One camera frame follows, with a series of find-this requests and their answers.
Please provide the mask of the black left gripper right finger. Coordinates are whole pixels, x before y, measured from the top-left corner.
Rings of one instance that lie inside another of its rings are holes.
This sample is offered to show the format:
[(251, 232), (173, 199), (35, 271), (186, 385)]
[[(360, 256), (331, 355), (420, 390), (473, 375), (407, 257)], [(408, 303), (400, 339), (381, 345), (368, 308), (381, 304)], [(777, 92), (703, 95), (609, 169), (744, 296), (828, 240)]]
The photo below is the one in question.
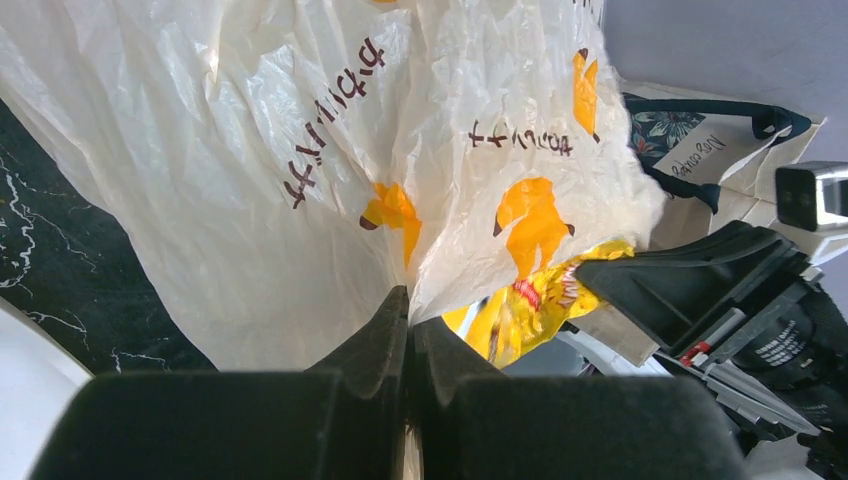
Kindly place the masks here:
[(673, 377), (510, 377), (439, 320), (410, 334), (427, 479), (742, 479), (713, 398)]

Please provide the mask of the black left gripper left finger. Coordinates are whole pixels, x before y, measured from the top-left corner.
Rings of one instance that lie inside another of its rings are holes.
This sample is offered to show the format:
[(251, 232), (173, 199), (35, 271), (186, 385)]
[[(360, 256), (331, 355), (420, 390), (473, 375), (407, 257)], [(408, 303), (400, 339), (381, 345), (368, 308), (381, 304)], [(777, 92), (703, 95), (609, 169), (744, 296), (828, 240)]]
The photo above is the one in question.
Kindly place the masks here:
[(409, 300), (303, 371), (99, 376), (73, 398), (35, 479), (399, 479)]

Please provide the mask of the yellow snack packet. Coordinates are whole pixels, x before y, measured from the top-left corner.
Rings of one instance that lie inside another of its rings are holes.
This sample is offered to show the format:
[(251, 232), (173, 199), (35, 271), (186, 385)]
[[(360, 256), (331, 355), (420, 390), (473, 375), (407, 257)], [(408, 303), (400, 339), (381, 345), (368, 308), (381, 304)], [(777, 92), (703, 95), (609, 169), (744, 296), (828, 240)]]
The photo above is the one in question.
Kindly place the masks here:
[(603, 301), (576, 278), (586, 261), (631, 257), (624, 240), (600, 244), (562, 264), (534, 273), (471, 305), (445, 313), (448, 328), (493, 366), (502, 369), (552, 340), (569, 321)]

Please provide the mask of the banana print plastic bag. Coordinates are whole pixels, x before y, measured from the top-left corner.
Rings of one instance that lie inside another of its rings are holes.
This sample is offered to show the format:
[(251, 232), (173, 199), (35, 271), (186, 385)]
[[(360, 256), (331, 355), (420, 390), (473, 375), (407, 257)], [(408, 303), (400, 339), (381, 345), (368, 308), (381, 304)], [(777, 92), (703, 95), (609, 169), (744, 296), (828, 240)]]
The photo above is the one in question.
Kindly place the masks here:
[(1, 96), (221, 370), (643, 244), (665, 202), (579, 1), (5, 1)]

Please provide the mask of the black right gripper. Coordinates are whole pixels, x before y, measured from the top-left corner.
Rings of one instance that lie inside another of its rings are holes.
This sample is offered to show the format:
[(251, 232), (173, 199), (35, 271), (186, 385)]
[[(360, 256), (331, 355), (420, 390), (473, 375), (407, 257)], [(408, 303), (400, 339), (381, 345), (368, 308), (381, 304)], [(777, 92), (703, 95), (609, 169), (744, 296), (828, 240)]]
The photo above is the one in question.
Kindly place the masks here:
[(576, 279), (680, 364), (732, 364), (818, 429), (806, 465), (847, 476), (847, 324), (809, 261), (775, 230), (734, 220), (693, 243), (589, 260)]

